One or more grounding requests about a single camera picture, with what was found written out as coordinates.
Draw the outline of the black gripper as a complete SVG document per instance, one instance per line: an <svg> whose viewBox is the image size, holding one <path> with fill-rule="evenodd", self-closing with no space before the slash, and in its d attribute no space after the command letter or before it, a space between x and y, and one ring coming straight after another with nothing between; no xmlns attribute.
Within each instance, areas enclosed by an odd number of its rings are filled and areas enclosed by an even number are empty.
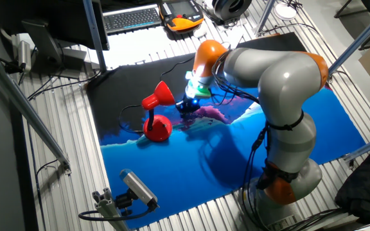
<svg viewBox="0 0 370 231"><path fill-rule="evenodd" d="M191 113L200 108L199 100L195 98L184 97L181 101L176 102L175 108L180 113L181 120L191 120Z"/></svg>

